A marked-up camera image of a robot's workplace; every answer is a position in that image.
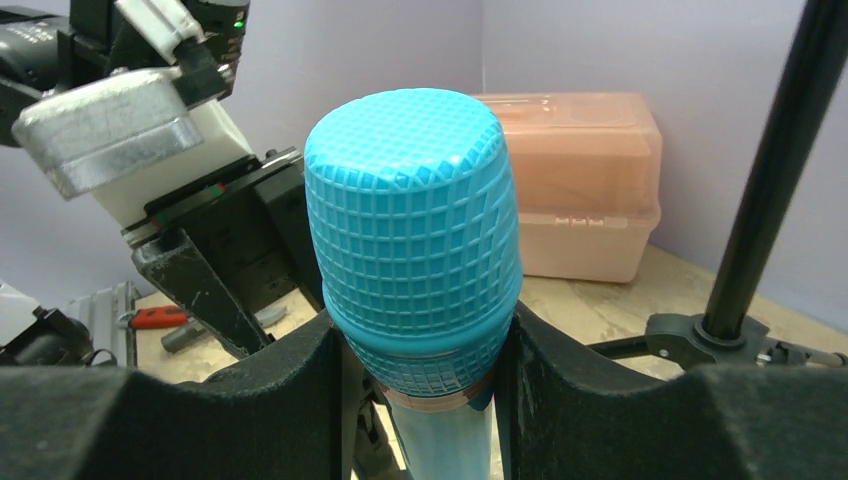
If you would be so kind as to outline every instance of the black cable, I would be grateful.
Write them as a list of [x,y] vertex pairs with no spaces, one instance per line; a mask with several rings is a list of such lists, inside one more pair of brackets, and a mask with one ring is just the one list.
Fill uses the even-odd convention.
[[[97,357],[97,355],[99,355],[101,353],[108,353],[109,354],[109,360],[106,360],[105,362],[98,363],[97,365],[94,365],[94,359]],[[84,362],[85,362],[84,365],[86,367],[115,367],[115,366],[118,365],[118,357],[115,356],[115,354],[112,353],[111,350],[107,350],[105,348],[98,348],[97,350],[91,352],[84,359]]]

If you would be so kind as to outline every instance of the pink plastic container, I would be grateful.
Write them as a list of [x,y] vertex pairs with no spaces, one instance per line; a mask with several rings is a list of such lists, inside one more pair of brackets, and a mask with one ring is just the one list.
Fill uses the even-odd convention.
[[660,220],[662,136],[632,93],[478,95],[504,127],[525,275],[633,280]]

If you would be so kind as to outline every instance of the black plastic part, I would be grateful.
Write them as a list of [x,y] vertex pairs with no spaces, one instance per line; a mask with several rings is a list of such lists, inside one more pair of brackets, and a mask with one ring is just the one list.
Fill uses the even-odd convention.
[[349,478],[362,366],[339,337],[318,317],[202,384],[0,369],[2,476]]
[[804,352],[791,348],[791,345],[784,346],[780,343],[773,348],[770,348],[767,354],[771,358],[768,365],[803,367],[807,364],[807,360],[809,359],[807,355],[804,355]]
[[37,18],[50,18],[56,15],[29,7],[0,7],[0,25],[17,23]]
[[[152,217],[162,219],[163,231],[182,228],[231,294],[254,313],[301,286],[294,274],[295,262],[286,248],[286,240],[256,192],[258,184],[290,167],[283,163],[261,169],[255,166],[258,163],[246,165],[246,173],[241,176],[235,174],[242,169],[232,174],[219,170],[220,182],[215,181],[216,177],[201,179],[201,186],[223,185],[223,193],[217,197],[203,197],[192,187],[187,192],[195,192],[193,197],[169,195],[174,202],[171,206],[156,201],[155,205],[161,209],[154,210],[152,203],[149,210]],[[285,191],[277,192],[277,195],[285,194]],[[285,234],[299,232],[289,229]]]
[[[522,304],[516,312],[495,377],[507,480],[828,480],[848,471],[848,371],[711,365],[664,383]],[[118,368],[0,368],[0,471],[349,478],[362,375],[326,312],[202,384]]]
[[756,364],[768,327],[746,317],[739,338],[722,340],[705,332],[702,320],[701,315],[651,315],[645,329],[649,353],[677,363],[684,370],[710,363]]
[[495,382],[506,480],[848,471],[846,371],[710,365],[663,384],[517,313]]
[[129,22],[121,18],[116,28],[117,34],[112,48],[108,51],[108,59],[103,67],[103,75],[108,75],[118,68],[137,70],[154,66],[164,66],[163,60],[155,52],[147,40]]
[[186,107],[192,108],[211,99],[222,97],[227,82],[218,71],[218,63],[205,44],[190,38],[174,49],[182,75],[173,84]]
[[395,459],[386,429],[377,416],[374,403],[367,397],[359,410],[356,441],[353,451],[353,471],[360,479],[399,480],[405,478]]
[[21,111],[41,99],[41,92],[34,88],[10,82],[0,77],[0,145],[17,148],[18,141],[12,136],[12,124]]
[[38,307],[35,322],[0,348],[7,364],[20,366],[83,365],[94,351],[85,325],[58,309]]
[[0,78],[44,91],[56,86],[59,67],[56,32],[67,27],[68,21],[36,10],[29,13],[28,19],[6,23],[0,8],[0,45],[3,45],[0,48]]
[[[148,202],[144,206],[144,212],[150,217],[155,216],[160,212],[172,208],[175,204],[181,203],[184,200],[189,199],[191,196],[202,192],[203,190],[211,187],[212,185],[231,184],[244,177],[245,175],[259,170],[259,168],[261,167],[262,164],[254,156],[241,158],[232,163],[224,165],[218,170],[204,175],[187,185],[183,185],[182,187],[174,190],[173,192],[169,192],[155,200]],[[194,208],[194,206],[186,209],[185,212],[188,212],[192,208]],[[138,225],[133,225],[129,227],[129,229],[132,230],[136,226]]]
[[292,260],[292,275],[300,292],[315,311],[324,309],[321,271],[312,244],[303,174],[296,165],[256,186],[271,221]]
[[191,312],[224,349],[246,358],[270,345],[256,318],[224,284],[194,242],[180,229],[133,251],[139,273],[184,310]]
[[115,0],[71,0],[71,27],[100,45],[111,45],[120,19],[114,3]]
[[59,50],[59,81],[57,91],[66,91],[96,82],[106,77],[109,51],[106,45],[88,37],[77,35],[73,28],[60,30],[57,39]]
[[704,317],[716,338],[743,319],[848,57],[848,2],[808,0]]
[[236,73],[247,31],[249,0],[199,1],[185,0],[186,8],[203,25],[204,45],[215,61],[227,64]]
[[648,341],[644,335],[593,343],[588,347],[611,360],[643,357],[651,354],[648,350]]

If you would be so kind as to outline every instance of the turquoise textured cap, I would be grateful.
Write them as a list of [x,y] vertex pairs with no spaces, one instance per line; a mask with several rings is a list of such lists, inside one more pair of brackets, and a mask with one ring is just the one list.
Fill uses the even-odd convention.
[[439,89],[369,95],[318,122],[304,158],[327,310],[369,371],[416,396],[482,378],[522,281],[491,110]]

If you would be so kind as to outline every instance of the table surface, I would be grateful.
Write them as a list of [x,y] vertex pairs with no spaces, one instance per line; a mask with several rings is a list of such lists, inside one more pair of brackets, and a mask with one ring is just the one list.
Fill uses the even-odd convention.
[[[542,319],[583,343],[613,340],[644,332],[648,317],[657,312],[696,314],[703,312],[715,276],[658,248],[645,251],[636,279],[627,285],[527,277],[521,300]],[[169,304],[162,294],[137,302],[138,307]],[[309,321],[315,311],[298,292],[280,300],[288,316],[268,329],[275,338]],[[828,352],[848,352],[848,335],[821,324],[775,302],[757,297],[749,314],[771,327],[770,336]],[[169,330],[139,331],[139,369],[167,382],[202,381],[211,373],[232,364],[213,338],[206,338],[179,352],[169,354],[159,339]],[[643,357],[621,363],[658,378],[681,373],[676,365],[658,358]],[[384,418],[384,425],[391,425]],[[393,432],[390,442],[397,449]],[[500,455],[493,456],[492,478],[498,475]]]

